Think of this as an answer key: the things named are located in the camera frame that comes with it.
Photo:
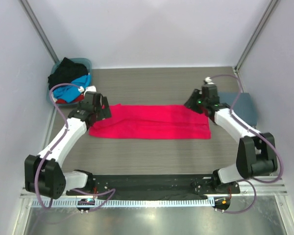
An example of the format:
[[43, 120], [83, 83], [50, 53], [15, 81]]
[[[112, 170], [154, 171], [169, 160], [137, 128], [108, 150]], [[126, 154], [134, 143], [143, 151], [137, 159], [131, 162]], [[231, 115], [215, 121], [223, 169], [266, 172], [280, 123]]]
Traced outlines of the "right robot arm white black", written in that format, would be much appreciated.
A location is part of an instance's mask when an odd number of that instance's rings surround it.
[[228, 104], [221, 103], [215, 84], [194, 89], [184, 106], [204, 114], [238, 143], [236, 162], [212, 173], [211, 188], [215, 193], [225, 192], [230, 183], [277, 171], [278, 158], [273, 135], [251, 127]]

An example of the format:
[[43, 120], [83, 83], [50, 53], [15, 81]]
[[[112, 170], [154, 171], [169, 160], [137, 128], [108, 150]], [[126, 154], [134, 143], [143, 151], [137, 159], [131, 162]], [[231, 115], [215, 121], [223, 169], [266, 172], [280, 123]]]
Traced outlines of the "pink red t shirt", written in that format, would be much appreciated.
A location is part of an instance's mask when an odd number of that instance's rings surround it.
[[106, 139], [209, 140], [208, 118], [183, 105], [112, 105], [112, 117], [96, 122], [89, 135]]

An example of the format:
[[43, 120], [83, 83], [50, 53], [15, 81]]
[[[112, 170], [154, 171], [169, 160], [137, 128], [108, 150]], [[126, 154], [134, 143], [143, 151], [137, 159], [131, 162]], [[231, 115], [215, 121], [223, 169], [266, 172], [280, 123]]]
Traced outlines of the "grey blue t shirt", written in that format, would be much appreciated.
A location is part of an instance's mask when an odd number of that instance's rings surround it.
[[[237, 94], [232, 92], [219, 92], [220, 102], [232, 106]], [[233, 111], [250, 126], [257, 125], [258, 115], [249, 93], [240, 94]]]

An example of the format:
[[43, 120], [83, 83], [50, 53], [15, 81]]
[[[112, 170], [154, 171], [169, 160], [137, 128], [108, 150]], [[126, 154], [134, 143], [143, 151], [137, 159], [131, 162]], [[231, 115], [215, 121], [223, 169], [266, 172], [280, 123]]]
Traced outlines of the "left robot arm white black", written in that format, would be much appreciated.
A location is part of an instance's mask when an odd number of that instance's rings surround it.
[[24, 162], [25, 189], [37, 197], [58, 199], [67, 191], [79, 190], [90, 195], [95, 188], [93, 174], [84, 170], [64, 173], [63, 162], [80, 137], [96, 122], [112, 116], [108, 99], [97, 92], [87, 92], [77, 107], [65, 117], [65, 124], [38, 155]]

